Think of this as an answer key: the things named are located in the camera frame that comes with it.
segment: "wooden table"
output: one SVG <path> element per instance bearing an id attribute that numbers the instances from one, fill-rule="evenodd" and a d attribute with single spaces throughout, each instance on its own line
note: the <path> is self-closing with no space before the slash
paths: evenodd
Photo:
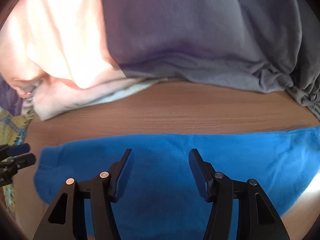
<path id="1" fill-rule="evenodd" d="M 104 136 L 227 134 L 317 125 L 316 117 L 285 92 L 265 95 L 188 82 L 169 82 L 116 102 L 71 111 L 48 121 L 35 119 L 28 128 L 26 142 L 39 156 L 46 146 Z M 36 165 L 20 170 L 14 178 L 17 221 L 30 239 L 47 208 L 34 189 L 35 171 Z M 319 214 L 320 187 L 315 186 L 306 191 L 283 216 L 291 240 L 301 240 Z"/>

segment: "gray fabric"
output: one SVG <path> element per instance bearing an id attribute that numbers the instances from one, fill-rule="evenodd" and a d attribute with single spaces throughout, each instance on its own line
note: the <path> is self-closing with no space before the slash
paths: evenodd
<path id="1" fill-rule="evenodd" d="M 287 89 L 318 113 L 320 36 L 313 28 L 319 22 L 303 0 L 102 3 L 109 51 L 127 77 L 184 78 L 262 93 Z"/>

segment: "silver screw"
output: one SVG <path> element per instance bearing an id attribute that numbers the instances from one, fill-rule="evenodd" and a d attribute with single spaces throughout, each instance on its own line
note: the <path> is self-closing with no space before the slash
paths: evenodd
<path id="1" fill-rule="evenodd" d="M 223 178 L 223 173 L 222 172 L 216 172 L 214 175 L 217 179 L 222 179 Z"/>
<path id="2" fill-rule="evenodd" d="M 249 183 L 253 186 L 258 184 L 258 182 L 255 179 L 249 179 Z"/>
<path id="3" fill-rule="evenodd" d="M 101 177 L 101 178 L 106 178 L 106 177 L 108 177 L 108 176 L 109 176 L 109 173 L 106 172 L 106 171 L 100 173 L 100 177 Z"/>
<path id="4" fill-rule="evenodd" d="M 74 180 L 73 178 L 67 179 L 67 181 L 66 181 L 66 183 L 67 183 L 68 185 L 71 185 L 71 184 L 73 184 L 74 182 L 75 182 L 75 180 Z"/>

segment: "yellow and blue plaid fabric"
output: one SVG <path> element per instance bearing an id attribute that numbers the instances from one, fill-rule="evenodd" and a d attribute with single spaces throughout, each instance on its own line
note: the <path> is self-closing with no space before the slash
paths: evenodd
<path id="1" fill-rule="evenodd" d="M 23 142 L 28 124 L 32 117 L 23 115 L 12 116 L 8 111 L 0 108 L 0 145 L 19 145 Z M 3 187 L 4 198 L 8 211 L 15 217 L 13 185 Z"/>

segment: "blue fabric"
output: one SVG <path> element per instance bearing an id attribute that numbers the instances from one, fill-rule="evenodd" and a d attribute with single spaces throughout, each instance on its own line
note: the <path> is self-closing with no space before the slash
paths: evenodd
<path id="1" fill-rule="evenodd" d="M 257 179 L 282 215 L 320 168 L 319 130 L 130 135 L 69 142 L 43 149 L 34 180 L 40 197 L 50 203 L 66 179 L 91 179 L 132 148 L 135 166 L 124 197 L 113 204 L 122 239 L 202 239 L 211 205 L 197 191 L 188 165 L 190 149 L 197 148 L 205 161 L 231 179 Z M 93 234 L 88 202 L 85 211 L 88 232 Z"/>

